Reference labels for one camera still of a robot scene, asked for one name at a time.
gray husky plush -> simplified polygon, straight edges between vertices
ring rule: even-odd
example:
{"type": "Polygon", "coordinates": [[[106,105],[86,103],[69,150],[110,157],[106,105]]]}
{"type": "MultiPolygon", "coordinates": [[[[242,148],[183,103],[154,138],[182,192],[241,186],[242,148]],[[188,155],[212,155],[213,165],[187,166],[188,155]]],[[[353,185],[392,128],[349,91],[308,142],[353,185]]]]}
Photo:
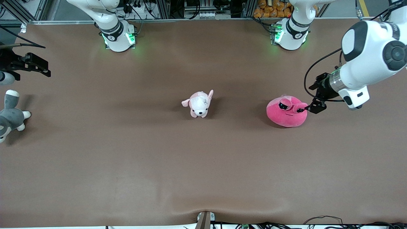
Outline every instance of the gray husky plush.
{"type": "Polygon", "coordinates": [[[12,130],[24,130],[24,120],[31,116],[30,112],[15,108],[19,98],[15,90],[8,90],[4,96],[4,109],[0,111],[0,143],[6,140],[12,130]]]}

plush paw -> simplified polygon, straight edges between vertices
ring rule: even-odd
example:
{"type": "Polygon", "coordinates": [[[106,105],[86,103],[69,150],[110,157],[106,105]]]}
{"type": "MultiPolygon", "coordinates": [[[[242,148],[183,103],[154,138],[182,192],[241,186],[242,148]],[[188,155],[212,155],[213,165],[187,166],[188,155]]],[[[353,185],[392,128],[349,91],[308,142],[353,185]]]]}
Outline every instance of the plush paw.
{"type": "Polygon", "coordinates": [[[21,126],[17,127],[18,131],[23,131],[25,129],[25,125],[22,124],[21,126]]]}
{"type": "Polygon", "coordinates": [[[24,119],[31,117],[31,113],[29,111],[23,111],[24,119]]]}

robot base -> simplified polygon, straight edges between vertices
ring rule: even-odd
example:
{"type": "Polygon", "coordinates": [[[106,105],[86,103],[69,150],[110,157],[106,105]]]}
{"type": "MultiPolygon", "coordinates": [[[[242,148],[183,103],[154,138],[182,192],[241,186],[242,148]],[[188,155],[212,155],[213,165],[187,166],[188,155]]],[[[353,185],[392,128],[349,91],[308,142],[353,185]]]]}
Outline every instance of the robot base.
{"type": "Polygon", "coordinates": [[[288,20],[288,18],[284,18],[283,20],[277,22],[275,34],[270,34],[271,44],[278,44],[287,50],[296,50],[305,42],[308,32],[302,38],[294,39],[293,36],[287,32],[286,24],[288,20]]]}
{"type": "Polygon", "coordinates": [[[110,41],[105,39],[106,49],[110,49],[114,52],[124,52],[129,48],[134,48],[136,45],[137,30],[134,25],[129,24],[127,21],[121,21],[123,23],[123,32],[117,37],[116,41],[110,41]]]}

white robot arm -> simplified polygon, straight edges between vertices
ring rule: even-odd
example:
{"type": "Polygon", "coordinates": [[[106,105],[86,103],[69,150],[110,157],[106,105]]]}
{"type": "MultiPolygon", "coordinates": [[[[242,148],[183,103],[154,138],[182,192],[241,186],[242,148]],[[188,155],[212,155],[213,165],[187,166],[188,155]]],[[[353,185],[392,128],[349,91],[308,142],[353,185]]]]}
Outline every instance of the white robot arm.
{"type": "Polygon", "coordinates": [[[368,85],[401,71],[407,64],[407,0],[392,0],[389,22],[360,21],[342,38],[347,61],[333,73],[324,73],[309,89],[317,89],[307,109],[319,113],[325,101],[340,96],[349,109],[369,100],[368,85]]]}
{"type": "Polygon", "coordinates": [[[67,0],[88,14],[102,31],[106,46],[115,52],[123,52],[136,42],[134,26],[119,20],[109,9],[119,5],[119,0],[67,0]]]}
{"type": "Polygon", "coordinates": [[[327,4],[336,0],[290,0],[294,12],[290,18],[277,22],[281,25],[279,32],[274,35],[275,43],[287,50],[296,50],[304,42],[308,28],[315,19],[314,5],[327,4]]]}

light pink plush dog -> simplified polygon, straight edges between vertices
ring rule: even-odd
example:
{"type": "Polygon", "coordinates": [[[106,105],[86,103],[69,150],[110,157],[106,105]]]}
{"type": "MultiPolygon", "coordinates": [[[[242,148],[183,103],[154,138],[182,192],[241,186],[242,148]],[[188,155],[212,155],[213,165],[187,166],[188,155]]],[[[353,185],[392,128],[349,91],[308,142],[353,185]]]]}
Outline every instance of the light pink plush dog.
{"type": "Polygon", "coordinates": [[[200,91],[191,95],[191,97],[185,101],[182,101],[184,107],[189,106],[191,108],[191,116],[193,118],[202,117],[205,118],[208,114],[208,108],[210,101],[212,100],[213,90],[210,90],[209,95],[200,91]]]}

